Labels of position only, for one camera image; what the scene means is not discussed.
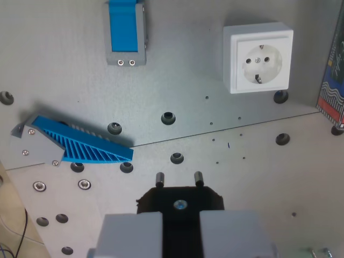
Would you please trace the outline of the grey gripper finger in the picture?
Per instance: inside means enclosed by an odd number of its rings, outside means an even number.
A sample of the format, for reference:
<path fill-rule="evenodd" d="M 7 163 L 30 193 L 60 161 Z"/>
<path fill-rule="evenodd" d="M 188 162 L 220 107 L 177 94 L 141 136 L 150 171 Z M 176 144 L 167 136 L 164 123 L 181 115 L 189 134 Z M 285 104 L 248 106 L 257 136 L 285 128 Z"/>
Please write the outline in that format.
<path fill-rule="evenodd" d="M 87 257 L 163 257 L 163 215 L 107 214 Z"/>
<path fill-rule="evenodd" d="M 253 211 L 202 211 L 204 257 L 278 257 L 276 245 Z"/>

